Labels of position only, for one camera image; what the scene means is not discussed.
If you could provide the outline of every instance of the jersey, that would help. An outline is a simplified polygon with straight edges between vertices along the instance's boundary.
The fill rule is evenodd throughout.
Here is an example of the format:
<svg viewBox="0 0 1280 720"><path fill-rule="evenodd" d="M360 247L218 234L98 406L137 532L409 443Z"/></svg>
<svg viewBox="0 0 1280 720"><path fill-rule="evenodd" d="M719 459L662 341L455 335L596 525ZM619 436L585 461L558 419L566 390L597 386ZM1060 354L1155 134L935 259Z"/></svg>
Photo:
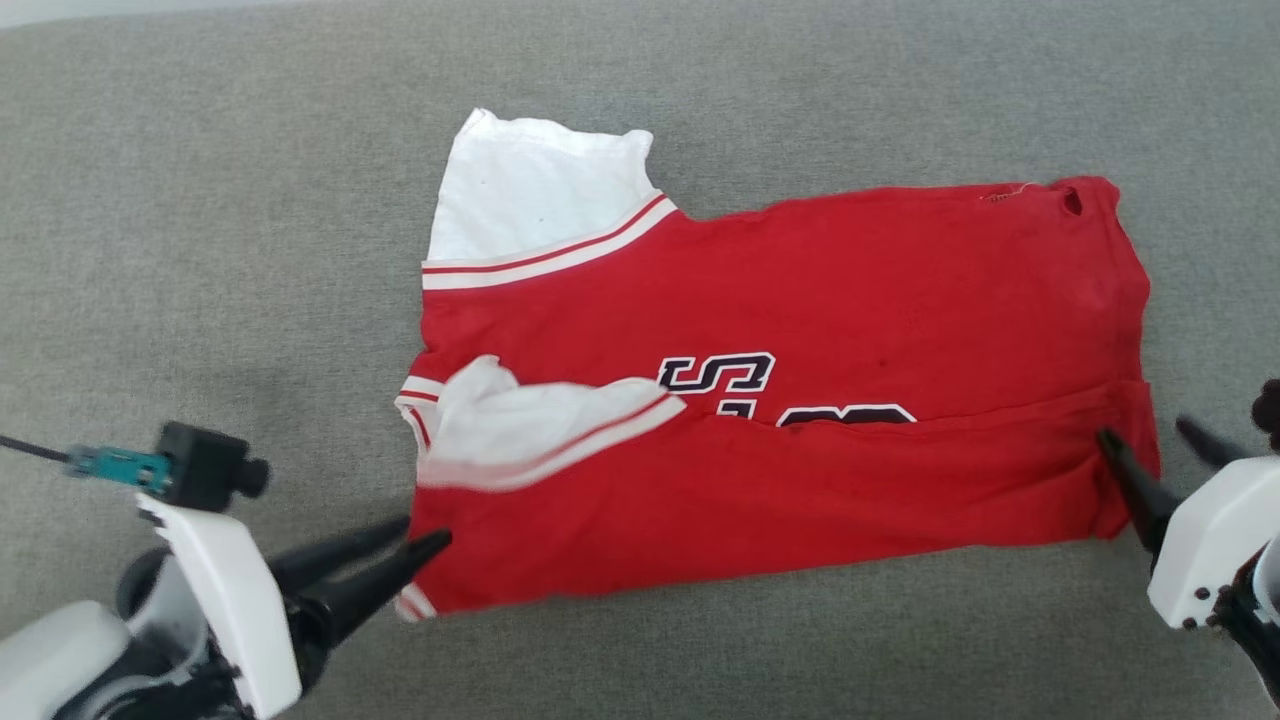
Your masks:
<svg viewBox="0 0 1280 720"><path fill-rule="evenodd" d="M974 416L773 428L653 379L520 386L484 356L440 388L413 500L411 534L448 527L454 543L397 607L419 619L1083 537L1106 497L1093 433L1144 393L1120 382Z"/></svg>
<svg viewBox="0 0 1280 720"><path fill-rule="evenodd" d="M744 442L783 452L788 478L818 473L827 460L787 450L794 429L863 448L896 429L919 438L913 446L929 456L928 471L870 450L833 457L845 462L846 492L884 483L910 505L923 493L945 496L942 486L959 480L938 468L973 459L959 441L938 439L948 428L1015 416L992 432L1004 433L1004 452L1028 462L1018 482L993 488L977 462L963 482L1002 495L1018 511L988 516L1005 524L996 539L961 532L928 547L1120 530L1126 512L1101 474L1097 428L1069 425L1070 441L1043 437L1066 432L1060 404L1075 398L1092 405L1073 406L1073 418L1106 419L1144 464L1158 462L1139 361L1149 286L1110 182L881 188L698 220L649 182L652 140L643 131L607 136L549 120L499 120L484 110L458 133L422 265L426 348L397 398L420 445L420 495L434 492L424 488L436 487L431 474L440 471L429 459L444 380L476 356L495 355L532 386L648 378L709 427L732 415L719 420L746 428L737 433L763 433L749 442L682 445L686 455L676 455L681 462L668 471L684 483L707 482L703 456ZM716 427L707 437L727 432ZM1064 456L1042 456L1028 438L1078 454L1064 465ZM613 459L622 456L608 454L620 465ZM883 468L897 480L868 470L873 459L897 462L896 474L895 465ZM1001 461L992 459L991 468ZM600 462L581 465L622 473ZM1064 477L1080 493L1071 505L1036 492ZM902 518L892 542L872 543L881 550L860 557L920 551L904 539L911 536L905 519L932 537L929 515ZM1029 527L1051 532L1027 534ZM792 557L791 566L809 565Z"/></svg>

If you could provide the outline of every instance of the black knob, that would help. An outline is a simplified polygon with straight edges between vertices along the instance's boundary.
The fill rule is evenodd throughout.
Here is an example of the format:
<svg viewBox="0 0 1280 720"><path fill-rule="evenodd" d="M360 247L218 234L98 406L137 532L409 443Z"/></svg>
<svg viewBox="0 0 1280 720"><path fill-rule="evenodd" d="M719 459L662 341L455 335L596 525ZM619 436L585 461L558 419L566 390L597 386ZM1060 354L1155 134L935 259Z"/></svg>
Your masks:
<svg viewBox="0 0 1280 720"><path fill-rule="evenodd" d="M257 497L266 491L270 478L271 468L266 460L246 460L236 473L234 487L246 497Z"/></svg>

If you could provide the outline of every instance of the gray fabric surface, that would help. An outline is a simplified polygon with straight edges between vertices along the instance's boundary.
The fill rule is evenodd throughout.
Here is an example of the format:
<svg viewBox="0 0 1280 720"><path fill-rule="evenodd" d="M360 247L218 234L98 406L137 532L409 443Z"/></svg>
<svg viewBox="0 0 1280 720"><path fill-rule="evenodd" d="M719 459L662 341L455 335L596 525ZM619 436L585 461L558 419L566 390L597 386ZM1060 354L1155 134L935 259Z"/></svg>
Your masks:
<svg viewBox="0 0 1280 720"><path fill-rule="evenodd" d="M404 507L390 398L475 105L650 129L696 217L888 183L1100 173L1155 284L1144 360L1249 438L1280 370L1280 5L1138 0L375 1L0 35L0 432L276 468L268 550ZM1206 473L1166 432L1167 478ZM0 455L0 633L109 600L125 491ZM291 717L1268 717L1221 638L1165 629L1132 536L550 602L389 612Z"/></svg>

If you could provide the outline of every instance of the black cable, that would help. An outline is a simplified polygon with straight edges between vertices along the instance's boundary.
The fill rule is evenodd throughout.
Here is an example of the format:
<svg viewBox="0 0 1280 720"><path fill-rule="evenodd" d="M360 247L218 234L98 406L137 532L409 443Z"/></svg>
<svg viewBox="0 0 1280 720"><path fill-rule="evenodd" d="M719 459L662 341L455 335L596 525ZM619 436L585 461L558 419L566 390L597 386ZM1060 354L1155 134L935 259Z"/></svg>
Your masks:
<svg viewBox="0 0 1280 720"><path fill-rule="evenodd" d="M14 439L8 436L0 436L0 447L8 447L10 450L17 450L18 452L35 455L36 457L44 457L45 460L52 460L54 462L67 462L70 459L70 456L65 452L59 452L38 445L31 445L29 442L22 442L20 439Z"/></svg>

